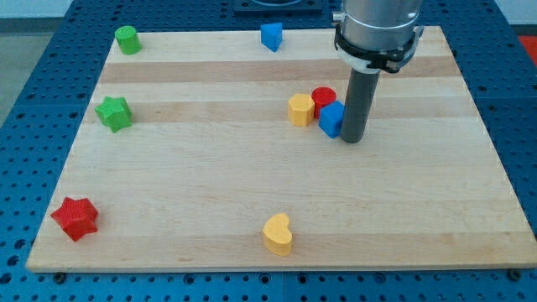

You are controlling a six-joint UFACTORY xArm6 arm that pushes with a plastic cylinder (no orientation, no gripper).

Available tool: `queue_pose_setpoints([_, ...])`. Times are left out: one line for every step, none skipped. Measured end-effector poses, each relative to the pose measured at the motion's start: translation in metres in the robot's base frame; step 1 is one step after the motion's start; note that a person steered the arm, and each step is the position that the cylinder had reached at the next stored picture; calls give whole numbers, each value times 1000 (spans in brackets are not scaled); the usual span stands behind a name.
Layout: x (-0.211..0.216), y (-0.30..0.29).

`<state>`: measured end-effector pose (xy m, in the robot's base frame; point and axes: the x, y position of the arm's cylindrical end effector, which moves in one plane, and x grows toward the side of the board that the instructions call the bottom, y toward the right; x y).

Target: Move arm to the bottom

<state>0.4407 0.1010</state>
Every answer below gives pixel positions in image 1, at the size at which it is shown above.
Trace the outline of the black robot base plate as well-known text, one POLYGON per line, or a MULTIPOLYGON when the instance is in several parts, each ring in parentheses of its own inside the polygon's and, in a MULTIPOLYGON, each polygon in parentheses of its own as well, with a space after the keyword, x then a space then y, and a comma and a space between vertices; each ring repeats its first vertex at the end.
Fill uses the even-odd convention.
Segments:
POLYGON ((232 0, 235 13, 321 12, 323 0, 232 0))

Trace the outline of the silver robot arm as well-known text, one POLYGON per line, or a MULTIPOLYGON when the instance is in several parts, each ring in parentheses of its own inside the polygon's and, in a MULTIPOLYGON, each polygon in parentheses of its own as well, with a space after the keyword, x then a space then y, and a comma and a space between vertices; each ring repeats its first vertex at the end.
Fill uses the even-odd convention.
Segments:
POLYGON ((355 71, 397 73, 413 58, 424 28, 421 0, 342 0, 331 15, 338 56, 355 71))

